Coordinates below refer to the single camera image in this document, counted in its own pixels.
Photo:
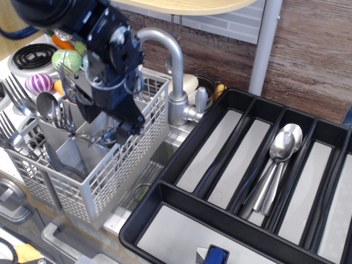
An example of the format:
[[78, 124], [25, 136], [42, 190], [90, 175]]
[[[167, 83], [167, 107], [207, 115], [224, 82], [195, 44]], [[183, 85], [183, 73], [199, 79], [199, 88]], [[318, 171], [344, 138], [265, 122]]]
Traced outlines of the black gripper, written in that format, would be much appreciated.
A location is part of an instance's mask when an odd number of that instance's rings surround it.
[[120, 121], [115, 128], [118, 144], [124, 145], [132, 135], [140, 135], [145, 118], [136, 105], [133, 95], [126, 92], [121, 82], [104, 87], [86, 77], [85, 73], [71, 75], [76, 87], [76, 104], [83, 118], [92, 123], [101, 112]]

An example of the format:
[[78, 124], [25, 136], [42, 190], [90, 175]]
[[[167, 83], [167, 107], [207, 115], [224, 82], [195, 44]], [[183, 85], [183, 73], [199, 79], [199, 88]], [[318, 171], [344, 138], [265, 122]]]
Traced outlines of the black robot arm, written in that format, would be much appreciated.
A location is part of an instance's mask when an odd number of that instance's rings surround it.
[[145, 118], [134, 101], [144, 86], [138, 67], [141, 42], [128, 19], [109, 1], [12, 1], [18, 16], [38, 29], [60, 29], [85, 44], [88, 68], [74, 80], [76, 101], [88, 123], [101, 112], [117, 120], [115, 138], [123, 145], [139, 135]]

